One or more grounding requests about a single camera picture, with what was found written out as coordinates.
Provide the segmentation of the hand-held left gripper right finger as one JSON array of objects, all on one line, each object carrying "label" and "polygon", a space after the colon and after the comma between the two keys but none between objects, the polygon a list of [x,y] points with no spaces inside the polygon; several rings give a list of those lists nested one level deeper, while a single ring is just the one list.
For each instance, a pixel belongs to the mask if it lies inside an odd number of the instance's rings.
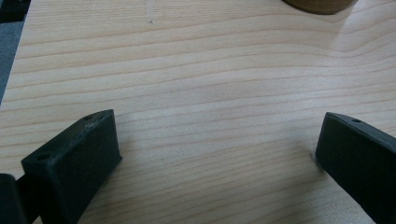
[{"label": "hand-held left gripper right finger", "polygon": [[376,224],[396,224],[396,138],[328,112],[315,157]]}]

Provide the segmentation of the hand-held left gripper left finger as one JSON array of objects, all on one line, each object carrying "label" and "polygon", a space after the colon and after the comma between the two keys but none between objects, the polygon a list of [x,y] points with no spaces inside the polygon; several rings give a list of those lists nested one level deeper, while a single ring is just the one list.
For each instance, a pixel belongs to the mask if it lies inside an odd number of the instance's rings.
[{"label": "hand-held left gripper left finger", "polygon": [[120,161],[114,111],[79,119],[21,161],[27,218],[77,224]]}]

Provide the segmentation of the steel cup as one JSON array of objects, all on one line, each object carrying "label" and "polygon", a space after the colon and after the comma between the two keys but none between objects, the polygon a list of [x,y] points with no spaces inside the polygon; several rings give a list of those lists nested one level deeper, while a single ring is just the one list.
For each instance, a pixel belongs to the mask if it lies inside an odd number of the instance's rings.
[{"label": "steel cup", "polygon": [[302,11],[332,15],[354,6],[359,0],[282,0],[286,4]]}]

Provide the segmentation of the black metal stand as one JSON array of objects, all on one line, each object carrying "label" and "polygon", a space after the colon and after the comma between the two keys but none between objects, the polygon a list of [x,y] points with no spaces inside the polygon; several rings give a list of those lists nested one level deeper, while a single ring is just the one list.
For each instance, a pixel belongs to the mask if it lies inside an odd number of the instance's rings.
[{"label": "black metal stand", "polygon": [[0,23],[23,21],[31,0],[0,0]]}]

